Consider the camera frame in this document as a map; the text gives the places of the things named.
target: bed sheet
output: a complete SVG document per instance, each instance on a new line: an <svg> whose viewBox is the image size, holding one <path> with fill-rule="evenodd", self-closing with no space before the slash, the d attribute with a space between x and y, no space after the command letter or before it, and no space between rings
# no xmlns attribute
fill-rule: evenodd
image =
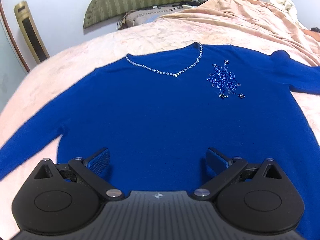
<svg viewBox="0 0 320 240"><path fill-rule="evenodd" d="M232 44L265 54L283 49L291 58L310 66L320 65L320 43L288 21L283 12L259 0L209 0L155 22L101 36L67 49L38 65L23 80L0 115L0 147L47 102L95 68L125 54L141 55L202 44ZM292 93L318 142L320 96ZM40 159L56 161L60 138L0 181L0 237L18 231L11 214L12 200Z"/></svg>

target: crosshair logo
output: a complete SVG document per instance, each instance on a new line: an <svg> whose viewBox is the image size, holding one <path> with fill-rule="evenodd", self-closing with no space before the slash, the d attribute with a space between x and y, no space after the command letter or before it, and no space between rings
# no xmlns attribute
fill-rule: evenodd
<svg viewBox="0 0 320 240"><path fill-rule="evenodd" d="M156 197L157 199L159 199L159 198L162 198L163 195L162 195L161 193L157 193L157 194L154 195L154 197Z"/></svg>

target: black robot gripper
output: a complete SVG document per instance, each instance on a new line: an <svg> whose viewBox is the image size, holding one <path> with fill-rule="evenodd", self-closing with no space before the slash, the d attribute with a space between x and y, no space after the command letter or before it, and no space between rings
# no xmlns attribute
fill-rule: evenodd
<svg viewBox="0 0 320 240"><path fill-rule="evenodd" d="M12 214L25 239L302 239L295 229L304 203L275 160L250 164L214 148L206 162L217 174L186 191L121 190L99 177L103 148L68 164L42 159L17 193Z"/></svg>

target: metal screw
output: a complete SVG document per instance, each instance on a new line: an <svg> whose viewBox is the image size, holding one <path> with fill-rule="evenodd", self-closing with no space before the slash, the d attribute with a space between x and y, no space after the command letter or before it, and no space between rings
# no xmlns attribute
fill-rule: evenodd
<svg viewBox="0 0 320 240"><path fill-rule="evenodd" d="M210 191L206 188L197 188L194 193L198 197L206 197L210 194Z"/></svg>
<svg viewBox="0 0 320 240"><path fill-rule="evenodd" d="M116 189L116 188L113 188L113 189L109 189L107 192L106 192L107 196L109 197L120 197L121 194L122 194L122 191L119 190L119 189Z"/></svg>

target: blue sweater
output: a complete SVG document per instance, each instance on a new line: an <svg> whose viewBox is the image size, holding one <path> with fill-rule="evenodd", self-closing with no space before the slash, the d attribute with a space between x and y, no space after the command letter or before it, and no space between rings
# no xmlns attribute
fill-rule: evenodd
<svg viewBox="0 0 320 240"><path fill-rule="evenodd" d="M320 239L320 150L291 91L320 94L320 67L285 51L231 45L132 56L95 69L45 105L0 150L0 179L62 135L58 162L109 148L107 179L130 190L193 191L212 176L208 147L251 163L275 158L300 192L298 231Z"/></svg>

